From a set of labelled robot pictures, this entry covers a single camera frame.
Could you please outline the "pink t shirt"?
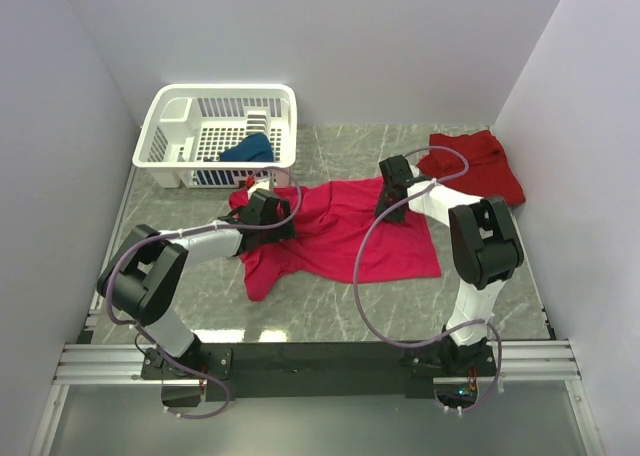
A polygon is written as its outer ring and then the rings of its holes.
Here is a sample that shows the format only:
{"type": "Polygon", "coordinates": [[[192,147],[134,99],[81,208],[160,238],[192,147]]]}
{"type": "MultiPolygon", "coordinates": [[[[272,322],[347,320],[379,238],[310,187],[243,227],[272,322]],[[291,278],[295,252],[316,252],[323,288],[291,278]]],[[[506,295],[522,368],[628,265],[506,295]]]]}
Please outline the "pink t shirt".
{"type": "MultiPolygon", "coordinates": [[[[340,283],[353,280],[362,240],[374,221],[382,179],[330,181],[317,187],[277,188],[276,194],[302,205],[294,217],[296,237],[261,246],[241,256],[249,300],[264,300],[283,276],[298,271],[340,283]]],[[[381,222],[360,260],[361,283],[438,278],[441,267],[426,217],[408,212],[400,224],[381,222]]]]}

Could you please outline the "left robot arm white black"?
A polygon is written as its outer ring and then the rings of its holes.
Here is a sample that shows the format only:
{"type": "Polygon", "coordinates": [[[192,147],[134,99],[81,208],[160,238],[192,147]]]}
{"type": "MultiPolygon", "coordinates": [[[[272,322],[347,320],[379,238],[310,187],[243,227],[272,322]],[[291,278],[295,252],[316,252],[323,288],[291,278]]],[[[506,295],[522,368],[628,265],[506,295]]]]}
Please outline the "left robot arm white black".
{"type": "Polygon", "coordinates": [[[109,319],[134,326],[176,377],[210,374],[201,340],[172,308],[184,269],[293,239],[298,209],[270,190],[257,189],[246,205],[204,226],[174,231],[134,227],[96,285],[109,319]]]}

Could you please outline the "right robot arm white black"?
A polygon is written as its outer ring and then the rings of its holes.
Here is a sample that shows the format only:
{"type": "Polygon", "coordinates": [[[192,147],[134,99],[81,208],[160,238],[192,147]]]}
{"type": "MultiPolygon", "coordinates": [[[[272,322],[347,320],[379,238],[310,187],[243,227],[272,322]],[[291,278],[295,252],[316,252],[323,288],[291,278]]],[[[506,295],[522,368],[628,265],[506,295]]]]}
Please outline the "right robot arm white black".
{"type": "Polygon", "coordinates": [[[418,352],[417,362],[443,375],[460,375],[491,357],[486,324],[497,297],[524,262],[509,207],[499,196],[483,198],[451,189],[413,170],[401,155],[379,163],[383,186],[375,209],[401,223],[412,211],[449,228],[452,259],[460,278],[445,336],[418,352]]]}

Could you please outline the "blue t shirt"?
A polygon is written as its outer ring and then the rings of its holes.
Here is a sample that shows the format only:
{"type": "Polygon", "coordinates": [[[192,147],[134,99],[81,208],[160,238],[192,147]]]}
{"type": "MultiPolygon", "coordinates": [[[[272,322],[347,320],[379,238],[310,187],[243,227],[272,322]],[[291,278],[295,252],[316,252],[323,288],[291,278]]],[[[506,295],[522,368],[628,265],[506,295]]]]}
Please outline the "blue t shirt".
{"type": "MultiPolygon", "coordinates": [[[[216,156],[204,156],[202,161],[273,163],[275,155],[267,136],[264,133],[254,133],[236,145],[220,151],[216,156]]],[[[198,170],[195,172],[194,180],[204,186],[237,187],[241,179],[248,176],[247,170],[198,170]]]]}

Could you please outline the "dark red folded t shirt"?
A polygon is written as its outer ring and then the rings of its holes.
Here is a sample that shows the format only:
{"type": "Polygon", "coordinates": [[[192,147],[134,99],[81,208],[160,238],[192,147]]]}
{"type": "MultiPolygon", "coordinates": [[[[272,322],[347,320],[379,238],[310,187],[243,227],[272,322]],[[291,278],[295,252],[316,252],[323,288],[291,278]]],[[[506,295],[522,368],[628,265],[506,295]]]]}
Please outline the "dark red folded t shirt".
{"type": "MultiPolygon", "coordinates": [[[[524,191],[514,176],[503,146],[489,131],[447,136],[432,134],[431,146],[443,146],[460,153],[469,163],[464,174],[444,182],[456,191],[482,197],[501,196],[510,206],[523,204],[524,191]]],[[[417,163],[418,169],[431,178],[442,179],[464,169],[463,162],[455,154],[442,150],[430,150],[417,163]]]]}

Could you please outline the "white plastic basket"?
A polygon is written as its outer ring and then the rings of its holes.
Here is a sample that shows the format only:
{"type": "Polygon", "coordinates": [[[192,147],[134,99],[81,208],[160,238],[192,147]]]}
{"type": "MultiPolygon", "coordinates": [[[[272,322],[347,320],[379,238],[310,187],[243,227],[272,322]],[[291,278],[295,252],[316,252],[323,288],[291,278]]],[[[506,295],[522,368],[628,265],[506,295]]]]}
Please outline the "white plastic basket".
{"type": "Polygon", "coordinates": [[[133,164],[163,188],[237,188],[254,172],[290,184],[296,161],[297,101],[283,84],[171,84],[154,97],[133,164]],[[252,134],[263,134],[271,162],[220,161],[252,134]]]}

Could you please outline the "black base beam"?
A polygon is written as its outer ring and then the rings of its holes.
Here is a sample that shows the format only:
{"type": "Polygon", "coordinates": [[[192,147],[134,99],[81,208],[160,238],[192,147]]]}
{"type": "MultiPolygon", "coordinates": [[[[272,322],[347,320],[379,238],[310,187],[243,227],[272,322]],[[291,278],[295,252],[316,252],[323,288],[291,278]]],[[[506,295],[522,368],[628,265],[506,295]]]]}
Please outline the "black base beam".
{"type": "Polygon", "coordinates": [[[432,399],[436,381],[496,375],[486,341],[403,349],[384,342],[204,343],[186,366],[221,380],[236,398],[403,395],[432,399]]]}

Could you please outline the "aluminium rail frame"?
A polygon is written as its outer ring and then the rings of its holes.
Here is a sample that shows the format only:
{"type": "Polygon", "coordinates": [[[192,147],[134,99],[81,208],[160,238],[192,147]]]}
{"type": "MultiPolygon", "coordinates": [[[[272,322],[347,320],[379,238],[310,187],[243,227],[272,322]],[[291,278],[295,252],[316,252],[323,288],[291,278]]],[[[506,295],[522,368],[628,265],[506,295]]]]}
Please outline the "aluminium rail frame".
{"type": "Polygon", "coordinates": [[[149,346],[72,344],[58,363],[38,455],[601,455],[566,340],[492,338],[480,402],[455,409],[403,395],[236,398],[221,381],[199,408],[165,411],[162,391],[195,392],[149,346]]]}

